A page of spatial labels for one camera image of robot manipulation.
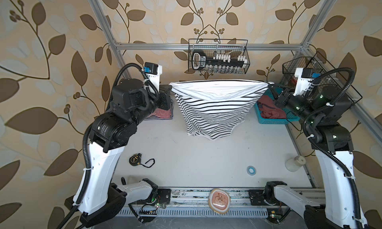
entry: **white table surface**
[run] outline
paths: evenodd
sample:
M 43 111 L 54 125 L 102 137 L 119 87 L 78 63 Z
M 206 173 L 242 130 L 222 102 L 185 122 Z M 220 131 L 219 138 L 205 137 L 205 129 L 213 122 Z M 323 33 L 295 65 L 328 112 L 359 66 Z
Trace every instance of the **white table surface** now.
M 131 166 L 129 158 L 136 153 L 142 154 L 142 163 L 154 158 L 155 164 L 151 168 Z M 286 160 L 295 156 L 285 125 L 259 124 L 254 108 L 230 136 L 211 141 L 187 135 L 174 100 L 172 120 L 138 125 L 122 152 L 112 182 L 121 184 L 123 176 L 127 184 L 148 178 L 160 187 L 264 187 L 273 180 L 290 187 L 311 187 L 303 167 L 296 172 L 285 168 Z M 249 165 L 256 168 L 256 175 L 247 174 Z

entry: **blue tape roll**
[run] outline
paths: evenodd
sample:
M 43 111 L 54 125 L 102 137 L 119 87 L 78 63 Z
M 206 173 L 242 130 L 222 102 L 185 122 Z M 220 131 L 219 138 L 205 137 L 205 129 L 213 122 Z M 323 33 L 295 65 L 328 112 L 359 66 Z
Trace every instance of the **blue tape roll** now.
M 256 174 L 256 169 L 255 169 L 255 167 L 253 167 L 253 166 L 248 166 L 248 167 L 247 167 L 247 174 L 248 174 L 249 176 L 253 176 L 253 175 L 255 175 L 255 174 Z

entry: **black wire basket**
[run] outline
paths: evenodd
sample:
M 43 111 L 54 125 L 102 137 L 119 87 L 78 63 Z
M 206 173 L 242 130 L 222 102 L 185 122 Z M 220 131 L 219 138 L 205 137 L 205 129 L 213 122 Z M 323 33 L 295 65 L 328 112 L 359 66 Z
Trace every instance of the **black wire basket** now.
M 236 39 L 189 39 L 188 69 L 200 73 L 246 74 L 251 64 L 247 43 L 248 40 Z
M 323 67 L 323 64 L 327 63 L 329 69 L 335 69 L 335 67 L 319 52 L 317 52 L 313 57 L 299 57 L 293 60 L 290 60 L 288 62 L 285 62 L 283 64 L 283 74 L 284 79 L 283 83 L 285 85 L 288 85 L 289 87 L 296 87 L 297 78 L 294 76 L 294 72 L 296 71 L 296 68 L 303 67 L 303 68 L 313 68 L 314 72 L 323 74 L 326 72 L 325 68 Z M 327 86 L 333 86 L 337 89 L 341 89 L 343 84 L 346 82 L 348 78 L 348 75 L 338 72 L 335 75 L 330 75 L 327 78 L 323 79 L 320 83 L 320 85 L 317 87 L 317 90 L 315 91 L 315 94 L 313 94 L 311 97 L 308 98 L 308 101 L 312 101 L 319 92 L 321 92 L 322 88 Z M 351 106 L 356 104 L 358 101 L 362 99 L 362 95 L 351 86 L 348 90 L 348 99 L 351 101 Z

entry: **tape measure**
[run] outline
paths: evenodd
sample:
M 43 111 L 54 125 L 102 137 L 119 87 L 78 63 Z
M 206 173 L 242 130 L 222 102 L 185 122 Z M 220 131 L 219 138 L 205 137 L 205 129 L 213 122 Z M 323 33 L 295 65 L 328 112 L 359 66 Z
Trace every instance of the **tape measure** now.
M 133 155 L 133 156 L 130 157 L 130 159 L 129 159 L 129 163 L 130 163 L 132 166 L 142 165 L 143 167 L 146 167 L 146 168 L 151 168 L 151 167 L 155 164 L 155 159 L 149 159 L 145 164 L 147 164 L 148 162 L 150 162 L 151 160 L 153 160 L 152 165 L 150 165 L 150 166 L 143 165 L 143 164 L 141 164 L 141 157 L 142 157 L 142 154 L 140 154 L 140 153 L 135 154 L 135 155 Z

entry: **striped shirt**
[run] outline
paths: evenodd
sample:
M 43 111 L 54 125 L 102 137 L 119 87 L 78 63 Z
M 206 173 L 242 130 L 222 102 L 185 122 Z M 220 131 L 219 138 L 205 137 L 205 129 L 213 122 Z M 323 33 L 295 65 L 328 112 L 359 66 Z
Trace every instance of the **striped shirt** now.
M 150 120 L 171 120 L 174 116 L 174 103 L 171 101 L 170 109 L 168 111 L 157 108 L 151 115 L 149 115 L 146 121 Z
M 229 136 L 267 90 L 251 80 L 206 80 L 170 83 L 189 135 L 216 140 Z

